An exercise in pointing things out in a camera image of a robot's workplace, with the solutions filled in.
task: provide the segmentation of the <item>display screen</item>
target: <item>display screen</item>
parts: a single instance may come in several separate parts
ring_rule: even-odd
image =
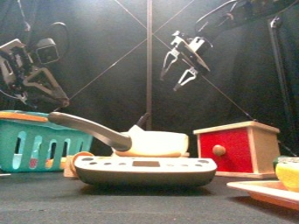
[[[158,161],[133,161],[133,166],[160,167]]]

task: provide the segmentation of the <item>pot handle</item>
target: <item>pot handle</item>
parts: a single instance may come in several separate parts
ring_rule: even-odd
[[[111,146],[116,151],[128,151],[132,147],[131,136],[124,135],[108,127],[79,116],[68,115],[60,112],[51,112],[48,120],[52,123],[67,126],[91,134],[104,144]]]

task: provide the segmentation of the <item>metal pole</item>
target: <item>metal pole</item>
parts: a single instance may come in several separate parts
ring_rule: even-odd
[[[270,38],[272,42],[272,48],[274,48],[274,55],[275,55],[275,67],[278,72],[278,79],[280,84],[280,91],[284,101],[284,116],[286,116],[286,122],[287,127],[290,129],[290,137],[292,139],[292,145],[294,148],[298,149],[298,127],[295,124],[295,109],[292,108],[291,98],[290,98],[290,89],[288,89],[288,83],[286,78],[286,70],[284,70],[284,62],[282,58],[282,52],[279,47],[279,37],[278,37],[278,29],[280,26],[280,17],[275,17],[270,19],[268,21],[268,30],[270,30]]]
[[[152,22],[154,22],[154,2],[147,0],[147,87],[146,87],[146,112],[150,117],[146,122],[146,129],[152,129]]]

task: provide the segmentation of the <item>saucepan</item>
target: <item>saucepan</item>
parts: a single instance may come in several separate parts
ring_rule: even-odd
[[[104,125],[79,116],[51,112],[48,120],[91,134],[120,157],[178,158],[190,146],[190,138],[183,133],[143,130],[139,126],[127,132],[117,132]]]

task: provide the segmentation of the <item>wooden knob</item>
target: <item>wooden knob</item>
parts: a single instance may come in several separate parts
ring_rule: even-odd
[[[222,146],[222,145],[219,145],[219,144],[216,144],[214,147],[212,147],[212,153],[216,155],[216,156],[223,156],[224,154],[226,154],[226,152],[227,152],[227,150],[226,150],[226,148]]]

